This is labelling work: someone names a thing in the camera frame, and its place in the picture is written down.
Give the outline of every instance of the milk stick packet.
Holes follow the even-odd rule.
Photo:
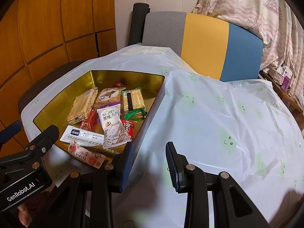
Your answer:
[[[104,135],[84,129],[67,126],[60,141],[71,143],[76,142],[80,146],[102,146]]]
[[[120,146],[131,140],[126,131],[120,115],[120,104],[97,110],[101,126],[104,131],[103,148]]]

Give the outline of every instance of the purple wrapper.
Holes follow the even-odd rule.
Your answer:
[[[109,103],[109,104],[101,104],[101,105],[97,106],[96,109],[102,109],[102,108],[110,107],[110,106],[117,105],[117,104],[122,104],[122,103],[121,102],[113,102],[113,103]]]

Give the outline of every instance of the wooden cabinet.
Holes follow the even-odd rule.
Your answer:
[[[114,0],[93,0],[95,32],[115,28],[114,6]]]
[[[4,130],[3,124],[0,122],[0,130]],[[8,156],[23,151],[23,147],[14,139],[11,138],[2,146],[0,157]]]
[[[115,30],[100,32],[97,34],[100,56],[117,51]]]
[[[16,120],[21,121],[18,113],[18,101],[31,86],[27,71],[23,68],[0,89],[0,121],[5,127]],[[22,146],[26,146],[29,142],[24,129],[15,136],[15,139]]]
[[[15,0],[0,21],[0,130],[21,120],[20,97],[69,61],[116,51],[114,0]],[[0,156],[28,144],[24,129]]]
[[[95,36],[93,34],[67,43],[66,49],[71,62],[97,58]]]
[[[92,0],[61,0],[64,40],[93,32]]]
[[[46,53],[28,65],[34,83],[68,62],[64,45]]]
[[[19,0],[18,20],[26,62],[63,43],[60,0]]]
[[[0,85],[24,65],[17,31],[18,2],[14,1],[0,21]]]

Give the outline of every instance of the yellow chair panel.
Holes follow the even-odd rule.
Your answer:
[[[229,34],[226,21],[187,13],[181,58],[197,73],[219,80]]]

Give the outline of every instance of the gold tray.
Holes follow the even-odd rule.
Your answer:
[[[131,90],[136,87],[142,88],[142,96],[145,102],[148,114],[144,120],[134,121],[133,129],[133,144],[135,151],[139,150],[140,144],[145,136],[145,133],[150,125],[164,95],[165,77],[156,74],[139,73],[132,71],[120,70],[92,70],[87,72],[65,89],[55,96],[34,118],[33,122],[40,131],[45,130],[48,126],[54,124],[59,128],[59,138],[63,135],[66,126],[65,120],[70,112],[74,99],[81,93],[96,86],[98,93],[104,88],[110,88],[113,83],[120,82],[126,87],[126,90]],[[75,127],[80,127],[80,122],[74,124]],[[103,134],[100,122],[93,125],[93,131]],[[56,146],[67,152],[69,144],[57,140]],[[121,154],[125,145],[113,147],[104,150],[102,146],[87,147],[90,151],[96,153],[102,152],[105,156],[104,164],[110,163],[116,154]]]

